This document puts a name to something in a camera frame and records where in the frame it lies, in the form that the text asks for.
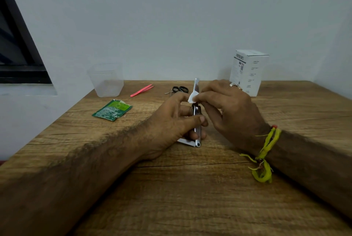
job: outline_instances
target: wooden table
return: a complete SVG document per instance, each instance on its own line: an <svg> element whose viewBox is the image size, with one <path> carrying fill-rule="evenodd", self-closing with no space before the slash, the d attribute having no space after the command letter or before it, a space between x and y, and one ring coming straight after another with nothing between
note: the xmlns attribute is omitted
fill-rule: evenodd
<svg viewBox="0 0 352 236"><path fill-rule="evenodd" d="M150 116L174 85L126 81L118 97L133 105L115 122L91 116L111 98L90 92L0 167L0 184L37 172L107 132ZM253 99L271 124L352 153L352 101L311 82L263 82ZM179 143L121 177L73 235L352 235L340 214L284 176L256 182L246 158L212 127L201 148Z"/></svg>

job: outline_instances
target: hand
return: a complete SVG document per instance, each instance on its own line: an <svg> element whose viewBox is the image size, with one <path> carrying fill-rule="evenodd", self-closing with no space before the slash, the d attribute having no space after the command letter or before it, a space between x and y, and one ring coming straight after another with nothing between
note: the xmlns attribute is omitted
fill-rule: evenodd
<svg viewBox="0 0 352 236"><path fill-rule="evenodd" d="M146 133L151 138L143 159L154 159L160 156L166 148L185 135L193 140L198 139L198 135L191 130L200 125L208 126L205 116L192 116L191 106L181 105L181 102L187 102L188 98L187 93L175 93L147 119ZM204 139L206 136L206 132L202 130L201 138Z"/></svg>
<svg viewBox="0 0 352 236"><path fill-rule="evenodd" d="M214 128L234 146L258 154L270 126L265 122L251 97L228 80L214 80L194 97L207 112Z"/></svg>

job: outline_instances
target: yellow thread bracelet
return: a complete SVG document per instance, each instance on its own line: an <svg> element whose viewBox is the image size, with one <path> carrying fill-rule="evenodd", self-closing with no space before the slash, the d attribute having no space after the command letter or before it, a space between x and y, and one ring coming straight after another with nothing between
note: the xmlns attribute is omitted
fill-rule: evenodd
<svg viewBox="0 0 352 236"><path fill-rule="evenodd" d="M257 168L250 168L249 167L249 169L252 170L253 177L259 182L268 181L269 183L271 183L272 169L271 169L269 163L264 158L265 158L266 154L275 145L275 143L278 141L280 134L281 134L281 130L276 128L276 126L273 126L271 128L271 131L269 132L269 134L267 135L267 137L265 139L264 147L261 149L261 151L259 152L259 155L256 158L253 159L248 154L240 154L240 156L246 156L252 162L259 164L259 167L257 167Z"/></svg>

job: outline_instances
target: cardboard box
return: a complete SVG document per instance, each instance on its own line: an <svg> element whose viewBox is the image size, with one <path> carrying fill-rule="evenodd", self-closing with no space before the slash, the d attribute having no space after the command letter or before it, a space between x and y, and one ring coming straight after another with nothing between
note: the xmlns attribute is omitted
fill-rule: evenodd
<svg viewBox="0 0 352 236"><path fill-rule="evenodd" d="M249 96L257 96L262 72L269 55L254 50L236 50L230 81L237 83Z"/></svg>

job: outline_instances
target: black scissor handles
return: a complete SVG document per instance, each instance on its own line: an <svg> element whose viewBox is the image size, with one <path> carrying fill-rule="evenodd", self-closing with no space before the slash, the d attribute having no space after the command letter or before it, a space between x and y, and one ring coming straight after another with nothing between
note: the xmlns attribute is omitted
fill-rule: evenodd
<svg viewBox="0 0 352 236"><path fill-rule="evenodd" d="M175 93L175 92L178 92L178 91L185 92L185 93L189 92L188 88L186 88L185 86L180 86L180 87L174 86L173 87L173 92Z"/></svg>

